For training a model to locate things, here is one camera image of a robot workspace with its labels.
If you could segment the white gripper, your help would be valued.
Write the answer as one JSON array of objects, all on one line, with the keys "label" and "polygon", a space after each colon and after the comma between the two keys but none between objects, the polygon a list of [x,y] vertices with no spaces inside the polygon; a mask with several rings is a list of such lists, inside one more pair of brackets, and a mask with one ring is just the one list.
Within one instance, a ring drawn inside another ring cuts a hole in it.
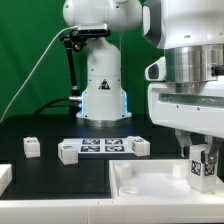
[{"label": "white gripper", "polygon": [[224,77],[202,83],[199,94],[177,94],[175,85],[165,81],[165,58],[161,57],[145,69],[145,78],[150,81],[147,98],[152,122],[176,129],[183,158],[189,157],[192,146],[190,132],[210,135],[205,163],[216,164],[224,143]]}]

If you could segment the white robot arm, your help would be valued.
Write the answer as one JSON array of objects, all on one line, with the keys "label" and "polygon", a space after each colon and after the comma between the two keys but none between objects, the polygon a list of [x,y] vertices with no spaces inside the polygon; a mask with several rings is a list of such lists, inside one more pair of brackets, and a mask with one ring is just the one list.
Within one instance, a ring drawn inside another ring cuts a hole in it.
[{"label": "white robot arm", "polygon": [[173,128],[183,151],[191,133],[205,135],[199,159],[216,163],[224,142],[224,0],[66,0],[63,17],[72,50],[88,51],[80,118],[127,116],[121,54],[106,38],[141,27],[164,53],[145,70],[152,122]]}]

